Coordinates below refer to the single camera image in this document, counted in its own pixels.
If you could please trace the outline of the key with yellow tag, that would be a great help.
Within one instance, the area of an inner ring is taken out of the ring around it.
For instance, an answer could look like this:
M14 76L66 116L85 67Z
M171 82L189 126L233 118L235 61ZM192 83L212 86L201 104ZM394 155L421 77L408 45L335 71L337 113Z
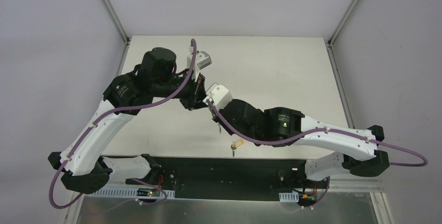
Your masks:
M236 149L244 144L243 139L239 139L237 141L233 141L230 148L232 150L232 157L235 157Z

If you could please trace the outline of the steel key holder red handle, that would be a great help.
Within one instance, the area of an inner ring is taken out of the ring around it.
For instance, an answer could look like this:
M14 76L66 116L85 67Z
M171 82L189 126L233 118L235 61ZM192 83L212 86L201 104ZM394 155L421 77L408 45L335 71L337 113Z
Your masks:
M221 126L220 123L217 123L217 126L218 126L219 134L221 135L221 133L222 133L222 126Z

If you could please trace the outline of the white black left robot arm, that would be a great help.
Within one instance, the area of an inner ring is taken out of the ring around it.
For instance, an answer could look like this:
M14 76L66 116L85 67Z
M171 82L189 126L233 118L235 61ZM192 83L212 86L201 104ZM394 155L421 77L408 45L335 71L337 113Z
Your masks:
M159 165L150 155L110 158L102 153L142 109L170 99L180 100L187 110L203 108L205 78L201 70L211 62L207 52L190 47L187 66L178 72L176 54L155 47L144 54L131 72L115 77L84 132L63 152L53 152L48 157L65 188L91 194L109 182L133 178L154 184L159 178Z

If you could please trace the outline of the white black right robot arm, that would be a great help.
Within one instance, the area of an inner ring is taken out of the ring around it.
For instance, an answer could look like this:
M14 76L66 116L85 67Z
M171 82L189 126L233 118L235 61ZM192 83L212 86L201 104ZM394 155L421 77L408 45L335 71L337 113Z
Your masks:
M296 181L304 188L339 174L377 177L390 167L388 153L378 148L378 142L383 139L379 126L365 130L343 128L297 110L284 107L260 110L239 99L221 106L207 99L206 104L213 120L230 135L256 145L300 145L329 150L329 155L307 159L297 168Z

